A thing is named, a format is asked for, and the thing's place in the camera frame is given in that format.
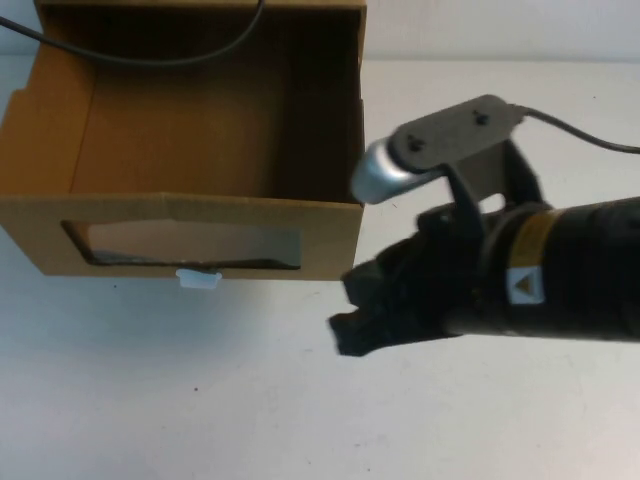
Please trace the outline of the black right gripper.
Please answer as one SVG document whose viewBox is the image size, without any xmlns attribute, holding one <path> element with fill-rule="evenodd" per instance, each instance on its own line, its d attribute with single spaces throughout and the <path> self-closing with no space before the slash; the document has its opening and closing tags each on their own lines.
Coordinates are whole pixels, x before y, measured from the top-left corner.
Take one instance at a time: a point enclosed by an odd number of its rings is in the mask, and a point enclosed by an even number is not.
<svg viewBox="0 0 640 480">
<path fill-rule="evenodd" d="M 524 220 L 548 208 L 538 179 L 516 147 L 491 147 L 445 163 L 453 202 L 418 218 L 426 236 L 436 286 L 433 308 L 358 308 L 328 319 L 337 351 L 363 357 L 374 351 L 460 334 L 510 335 L 507 257 Z M 349 303 L 364 306 L 380 295 L 419 302 L 424 243 L 395 243 L 354 266 L 341 280 Z"/>
</svg>

